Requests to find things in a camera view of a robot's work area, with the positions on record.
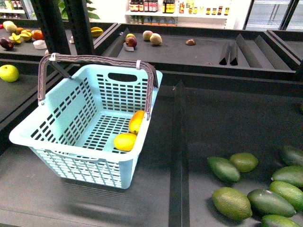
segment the fake fruit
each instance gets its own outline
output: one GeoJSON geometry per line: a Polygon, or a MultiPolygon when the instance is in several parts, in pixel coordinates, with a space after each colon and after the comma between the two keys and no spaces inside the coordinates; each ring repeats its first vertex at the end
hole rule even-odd
{"type": "Polygon", "coordinates": [[[250,201],[242,192],[230,188],[219,188],[212,194],[215,207],[225,216],[234,220],[245,220],[252,216],[250,201]]]}
{"type": "Polygon", "coordinates": [[[13,25],[14,24],[14,22],[12,22],[12,21],[10,21],[10,20],[7,20],[7,21],[4,21],[3,22],[3,27],[4,27],[4,29],[6,29],[6,26],[7,25],[13,25]]]}
{"type": "Polygon", "coordinates": [[[127,46],[136,47],[137,39],[135,37],[131,36],[126,39],[125,43],[127,46]]]}
{"type": "Polygon", "coordinates": [[[149,41],[152,36],[152,31],[145,31],[143,32],[143,40],[149,41]]]}
{"type": "Polygon", "coordinates": [[[17,29],[16,29],[16,35],[19,35],[19,34],[21,34],[21,32],[24,30],[24,28],[22,28],[22,27],[17,27],[17,29]]]}
{"type": "Polygon", "coordinates": [[[100,27],[92,27],[91,29],[91,35],[96,38],[103,34],[103,30],[100,27]]]}
{"type": "Polygon", "coordinates": [[[150,38],[150,42],[153,45],[160,45],[162,43],[162,38],[159,34],[153,33],[150,38]]]}
{"type": "Polygon", "coordinates": [[[21,32],[20,36],[21,36],[25,41],[29,41],[29,40],[31,40],[31,38],[32,38],[32,33],[23,30],[23,31],[21,32]]]}
{"type": "Polygon", "coordinates": [[[10,39],[3,37],[0,39],[0,45],[6,50],[12,50],[14,48],[14,43],[10,39]]]}
{"type": "Polygon", "coordinates": [[[282,196],[264,189],[255,189],[248,193],[251,208],[260,215],[277,214],[292,217],[296,214],[294,207],[282,196]]]}
{"type": "Polygon", "coordinates": [[[144,117],[144,110],[139,110],[134,113],[128,124],[128,128],[131,133],[138,134],[143,117],[144,117]]]}
{"type": "Polygon", "coordinates": [[[303,166],[286,166],[272,175],[273,181],[284,181],[298,188],[303,187],[303,166]]]}
{"type": "Polygon", "coordinates": [[[8,25],[6,25],[5,30],[6,30],[8,33],[12,34],[12,33],[15,33],[15,32],[16,32],[17,26],[16,26],[15,24],[8,24],[8,25]]]}
{"type": "Polygon", "coordinates": [[[213,173],[224,182],[235,183],[240,180],[238,169],[229,160],[223,157],[209,157],[207,164],[213,173]]]}
{"type": "Polygon", "coordinates": [[[263,216],[261,222],[262,227],[301,227],[291,219],[275,214],[263,216]]]}
{"type": "Polygon", "coordinates": [[[36,40],[44,40],[43,34],[41,30],[33,30],[32,37],[36,40]]]}
{"type": "Polygon", "coordinates": [[[2,65],[0,67],[0,78],[6,82],[15,82],[19,78],[19,71],[13,65],[2,65]]]}
{"type": "Polygon", "coordinates": [[[258,164],[257,158],[247,152],[233,154],[229,160],[241,173],[253,170],[258,164]]]}
{"type": "Polygon", "coordinates": [[[288,166],[303,166],[303,151],[299,148],[285,145],[280,150],[280,157],[288,166]]]}
{"type": "Polygon", "coordinates": [[[196,44],[196,42],[195,42],[194,39],[189,39],[189,40],[187,40],[185,43],[186,43],[186,45],[189,45],[189,46],[193,46],[193,45],[196,44]]]}
{"type": "Polygon", "coordinates": [[[127,40],[128,37],[135,37],[135,38],[136,38],[136,36],[135,36],[134,34],[128,33],[128,34],[126,35],[126,37],[125,37],[125,41],[127,40]]]}
{"type": "Polygon", "coordinates": [[[12,40],[15,44],[20,44],[21,43],[21,36],[16,35],[15,33],[11,34],[9,37],[10,40],[12,40]]]}
{"type": "Polygon", "coordinates": [[[134,147],[137,136],[132,133],[121,133],[114,139],[114,146],[118,150],[131,151],[134,147]]]}

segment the bottle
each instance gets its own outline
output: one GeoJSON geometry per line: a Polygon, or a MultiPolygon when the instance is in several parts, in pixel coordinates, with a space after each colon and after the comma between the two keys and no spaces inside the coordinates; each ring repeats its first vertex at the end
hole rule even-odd
{"type": "Polygon", "coordinates": [[[228,12],[229,12],[229,7],[226,7],[226,8],[225,8],[225,13],[224,13],[224,15],[227,16],[227,15],[228,15],[228,12]]]}
{"type": "Polygon", "coordinates": [[[18,9],[23,9],[21,1],[17,1],[18,9]]]}
{"type": "Polygon", "coordinates": [[[148,11],[152,12],[152,0],[148,0],[148,11]]]}
{"type": "Polygon", "coordinates": [[[12,3],[13,3],[13,8],[18,9],[18,5],[17,5],[16,1],[12,1],[12,3]]]}
{"type": "Polygon", "coordinates": [[[152,1],[152,11],[155,13],[158,11],[158,0],[152,1]]]}
{"type": "Polygon", "coordinates": [[[167,4],[167,1],[163,0],[162,13],[166,13],[166,4],[167,4]]]}
{"type": "Polygon", "coordinates": [[[148,0],[144,0],[144,12],[148,12],[148,0]]]}
{"type": "Polygon", "coordinates": [[[134,0],[134,12],[139,11],[139,2],[137,0],[134,0]]]}
{"type": "Polygon", "coordinates": [[[221,15],[222,14],[222,9],[223,9],[223,6],[219,6],[219,10],[218,10],[218,14],[217,15],[221,15]]]}
{"type": "Polygon", "coordinates": [[[180,3],[180,7],[179,7],[179,13],[184,13],[184,2],[180,3]]]}
{"type": "Polygon", "coordinates": [[[217,8],[213,8],[212,15],[216,15],[216,14],[217,14],[217,8]]]}
{"type": "Polygon", "coordinates": [[[134,0],[131,0],[131,4],[129,8],[131,12],[134,12],[134,0]]]}
{"type": "Polygon", "coordinates": [[[144,12],[144,2],[143,2],[143,0],[139,1],[139,12],[144,12]]]}

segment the basket handle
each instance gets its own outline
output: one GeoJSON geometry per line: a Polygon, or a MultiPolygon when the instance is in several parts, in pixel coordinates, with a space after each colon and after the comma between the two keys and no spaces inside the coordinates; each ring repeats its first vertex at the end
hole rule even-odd
{"type": "Polygon", "coordinates": [[[146,103],[144,111],[147,113],[147,120],[150,118],[151,105],[152,105],[152,89],[153,86],[159,87],[156,69],[149,63],[142,61],[126,61],[120,59],[114,59],[109,57],[101,57],[94,55],[66,55],[52,53],[44,56],[39,63],[39,74],[38,74],[38,102],[43,105],[42,100],[45,99],[46,92],[46,70],[47,66],[51,61],[64,61],[64,62],[93,62],[101,63],[112,66],[130,67],[137,68],[138,70],[143,69],[146,71],[148,76],[147,90],[146,90],[146,103]]]}

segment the pear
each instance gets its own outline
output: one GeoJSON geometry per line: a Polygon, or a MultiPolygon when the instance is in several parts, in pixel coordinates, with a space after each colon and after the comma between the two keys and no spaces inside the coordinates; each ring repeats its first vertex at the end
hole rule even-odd
{"type": "Polygon", "coordinates": [[[143,32],[143,40],[149,41],[152,36],[152,31],[145,31],[143,32]]]}
{"type": "Polygon", "coordinates": [[[150,38],[150,42],[153,45],[160,45],[162,43],[162,38],[159,34],[153,33],[150,38]]]}
{"type": "Polygon", "coordinates": [[[5,26],[5,30],[6,30],[8,33],[12,34],[12,33],[15,33],[15,32],[16,32],[17,26],[16,26],[15,24],[8,24],[8,25],[5,26]]]}

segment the glass door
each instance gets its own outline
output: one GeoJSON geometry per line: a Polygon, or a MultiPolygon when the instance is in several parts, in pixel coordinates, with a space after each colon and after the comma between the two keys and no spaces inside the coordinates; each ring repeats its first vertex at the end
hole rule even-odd
{"type": "Polygon", "coordinates": [[[294,14],[287,26],[287,31],[303,31],[303,0],[299,0],[294,14]]]}
{"type": "Polygon", "coordinates": [[[255,0],[245,30],[278,30],[290,0],[255,0]]]}

